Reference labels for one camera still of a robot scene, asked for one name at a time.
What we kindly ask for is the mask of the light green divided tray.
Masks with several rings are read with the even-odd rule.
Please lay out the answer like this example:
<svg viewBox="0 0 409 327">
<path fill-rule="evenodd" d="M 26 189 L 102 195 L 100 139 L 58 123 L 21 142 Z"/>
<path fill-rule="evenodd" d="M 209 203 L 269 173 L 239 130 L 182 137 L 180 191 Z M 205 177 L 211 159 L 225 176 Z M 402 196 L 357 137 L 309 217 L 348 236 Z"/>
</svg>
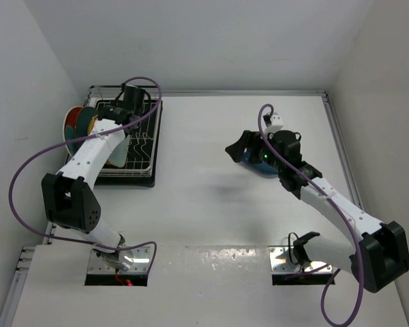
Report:
<svg viewBox="0 0 409 327">
<path fill-rule="evenodd" d="M 106 163 L 116 168 L 122 168 L 127 161 L 127 154 L 130 144 L 130 136 L 126 136 L 110 154 Z"/>
</svg>

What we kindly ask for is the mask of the dark blue leaf dish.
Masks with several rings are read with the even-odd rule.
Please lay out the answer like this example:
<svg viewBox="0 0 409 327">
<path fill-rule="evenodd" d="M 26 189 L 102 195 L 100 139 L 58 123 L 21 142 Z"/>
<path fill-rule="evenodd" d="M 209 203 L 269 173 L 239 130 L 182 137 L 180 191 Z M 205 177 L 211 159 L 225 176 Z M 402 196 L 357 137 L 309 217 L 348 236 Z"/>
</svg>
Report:
<svg viewBox="0 0 409 327">
<path fill-rule="evenodd" d="M 248 169 L 249 171 L 257 174 L 258 176 L 261 176 L 263 178 L 277 178 L 278 177 L 278 172 L 272 167 L 269 167 L 265 163 L 251 163 L 249 161 L 251 153 L 249 151 L 244 152 L 242 159 L 241 159 L 241 165 Z"/>
</svg>

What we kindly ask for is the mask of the yellow dotted plate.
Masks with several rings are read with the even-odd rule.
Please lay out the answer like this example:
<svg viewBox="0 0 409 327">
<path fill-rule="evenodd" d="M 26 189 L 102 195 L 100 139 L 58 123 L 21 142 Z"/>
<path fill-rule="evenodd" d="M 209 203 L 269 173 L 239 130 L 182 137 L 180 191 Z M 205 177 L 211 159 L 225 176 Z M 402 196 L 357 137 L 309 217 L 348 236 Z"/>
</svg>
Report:
<svg viewBox="0 0 409 327">
<path fill-rule="evenodd" d="M 97 115 L 93 116 L 91 118 L 91 120 L 89 121 L 88 128 L 87 128 L 87 133 L 88 134 L 90 134 L 92 132 L 96 121 L 97 121 Z"/>
</svg>

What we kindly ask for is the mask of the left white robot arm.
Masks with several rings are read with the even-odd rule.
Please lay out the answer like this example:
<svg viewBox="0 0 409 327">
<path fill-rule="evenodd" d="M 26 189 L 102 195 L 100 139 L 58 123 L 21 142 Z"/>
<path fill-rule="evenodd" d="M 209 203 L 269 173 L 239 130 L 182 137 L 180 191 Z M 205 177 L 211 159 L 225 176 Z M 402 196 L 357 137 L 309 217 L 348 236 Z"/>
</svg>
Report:
<svg viewBox="0 0 409 327">
<path fill-rule="evenodd" d="M 81 142 L 74 156 L 56 174 L 46 174 L 42 179 L 47 219 L 80 234 L 93 245 L 96 255 L 117 272 L 132 267 L 134 254 L 125 248 L 124 237 L 102 219 L 93 188 L 109 157 L 127 139 L 127 124 L 143 115 L 146 98 L 144 89 L 124 86 L 116 98 L 94 112 L 90 138 Z"/>
</svg>

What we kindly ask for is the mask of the red blue floral plate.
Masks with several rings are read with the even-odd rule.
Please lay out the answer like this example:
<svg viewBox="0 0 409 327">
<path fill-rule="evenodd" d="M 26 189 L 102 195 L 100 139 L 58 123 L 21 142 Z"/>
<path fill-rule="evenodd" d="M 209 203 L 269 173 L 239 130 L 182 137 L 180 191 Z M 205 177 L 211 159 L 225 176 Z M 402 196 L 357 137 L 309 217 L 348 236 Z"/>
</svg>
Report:
<svg viewBox="0 0 409 327">
<path fill-rule="evenodd" d="M 62 135 L 63 135 L 64 141 L 67 140 L 67 130 L 71 130 L 72 132 L 75 132 L 78 115 L 80 114 L 80 111 L 82 109 L 83 109 L 82 106 L 74 106 L 70 108 L 65 114 L 65 117 L 63 120 L 63 128 L 62 128 Z"/>
</svg>

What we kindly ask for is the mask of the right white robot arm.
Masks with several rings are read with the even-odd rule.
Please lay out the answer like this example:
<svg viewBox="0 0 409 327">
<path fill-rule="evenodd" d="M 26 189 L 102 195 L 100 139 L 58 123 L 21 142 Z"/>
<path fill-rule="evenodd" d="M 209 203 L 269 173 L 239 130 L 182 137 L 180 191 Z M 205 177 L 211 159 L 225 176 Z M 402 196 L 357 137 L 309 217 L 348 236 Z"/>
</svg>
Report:
<svg viewBox="0 0 409 327">
<path fill-rule="evenodd" d="M 286 191 L 317 210 L 349 241 L 348 245 L 335 244 L 319 232 L 308 232 L 292 244 L 291 255 L 298 265 L 326 262 L 353 274 L 371 293 L 409 271 L 404 228 L 363 212 L 334 189 L 303 160 L 300 133 L 280 130 L 263 138 L 258 131 L 245 130 L 225 152 L 236 163 L 272 170 Z"/>
</svg>

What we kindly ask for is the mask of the teal round plate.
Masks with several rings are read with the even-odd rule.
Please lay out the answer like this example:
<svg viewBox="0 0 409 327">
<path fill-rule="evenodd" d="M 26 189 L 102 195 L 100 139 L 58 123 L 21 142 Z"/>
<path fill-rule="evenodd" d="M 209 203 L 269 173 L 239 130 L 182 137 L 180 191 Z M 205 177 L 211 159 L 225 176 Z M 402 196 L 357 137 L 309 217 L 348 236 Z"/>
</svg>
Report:
<svg viewBox="0 0 409 327">
<path fill-rule="evenodd" d="M 75 132 L 67 130 L 66 141 L 87 136 L 88 135 L 87 128 L 89 121 L 95 115 L 97 115 L 97 110 L 95 108 L 90 106 L 83 107 L 83 109 L 80 111 L 80 114 L 78 115 Z"/>
</svg>

